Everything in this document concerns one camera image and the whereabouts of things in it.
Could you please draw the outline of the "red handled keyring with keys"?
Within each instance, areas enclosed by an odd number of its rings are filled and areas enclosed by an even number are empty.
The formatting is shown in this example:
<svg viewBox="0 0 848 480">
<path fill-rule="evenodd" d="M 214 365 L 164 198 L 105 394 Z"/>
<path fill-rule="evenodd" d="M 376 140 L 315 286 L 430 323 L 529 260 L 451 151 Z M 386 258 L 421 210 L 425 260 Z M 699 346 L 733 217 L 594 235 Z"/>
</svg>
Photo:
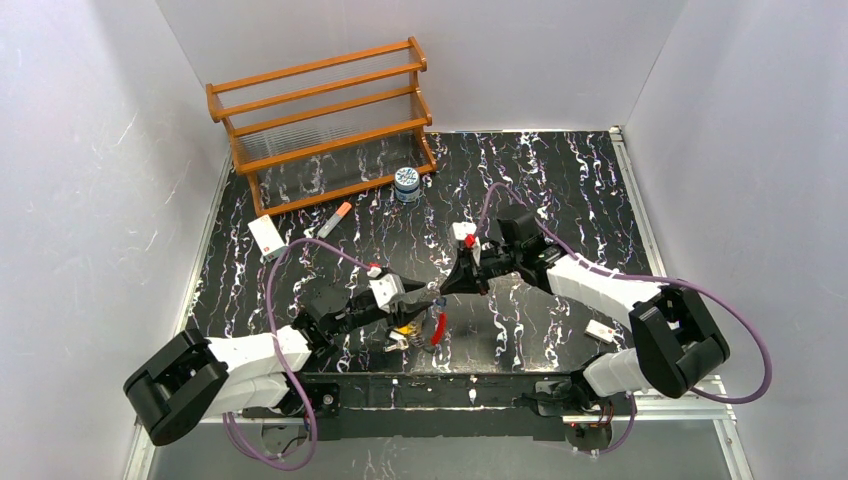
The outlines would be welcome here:
<svg viewBox="0 0 848 480">
<path fill-rule="evenodd" d="M 425 332 L 425 323 L 431 312 L 435 319 L 435 324 L 432 328 L 432 332 L 427 334 Z M 386 344 L 383 347 L 383 351 L 407 351 L 410 348 L 416 348 L 425 353 L 434 355 L 436 347 L 443 340 L 446 330 L 446 309 L 444 313 L 437 314 L 432 306 L 414 321 L 407 323 L 405 326 L 391 327 L 387 332 Z"/>
</svg>

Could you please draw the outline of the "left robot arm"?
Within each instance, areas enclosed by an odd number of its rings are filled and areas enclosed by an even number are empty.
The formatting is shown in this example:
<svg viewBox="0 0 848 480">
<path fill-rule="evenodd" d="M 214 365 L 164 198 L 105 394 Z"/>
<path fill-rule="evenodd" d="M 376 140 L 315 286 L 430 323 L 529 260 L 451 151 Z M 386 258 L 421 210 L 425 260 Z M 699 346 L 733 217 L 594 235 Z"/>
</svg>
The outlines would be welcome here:
<svg viewBox="0 0 848 480">
<path fill-rule="evenodd" d="M 299 410 L 304 402 L 291 375 L 333 356 L 337 338 L 380 321 L 404 347 L 402 328 L 437 296 L 423 282 L 389 273 L 357 293 L 319 290 L 276 333 L 215 338 L 188 328 L 133 372 L 123 392 L 156 446 L 177 441 L 205 418 L 250 408 Z"/>
</svg>

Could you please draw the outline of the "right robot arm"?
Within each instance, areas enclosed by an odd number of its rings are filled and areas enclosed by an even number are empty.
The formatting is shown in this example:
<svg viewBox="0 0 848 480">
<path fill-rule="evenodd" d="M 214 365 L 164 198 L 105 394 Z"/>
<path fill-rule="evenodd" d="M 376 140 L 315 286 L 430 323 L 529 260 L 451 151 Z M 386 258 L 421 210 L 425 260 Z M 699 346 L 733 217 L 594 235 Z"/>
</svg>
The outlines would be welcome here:
<svg viewBox="0 0 848 480">
<path fill-rule="evenodd" d="M 571 372 L 586 398 L 654 389 L 679 398 L 730 357 L 700 294 L 656 280 L 633 280 L 551 241 L 525 207 L 497 217 L 502 238 L 484 240 L 470 222 L 454 222 L 456 262 L 440 292 L 485 295 L 495 278 L 518 274 L 552 296 L 575 300 L 626 327 L 632 347 L 600 354 Z"/>
</svg>

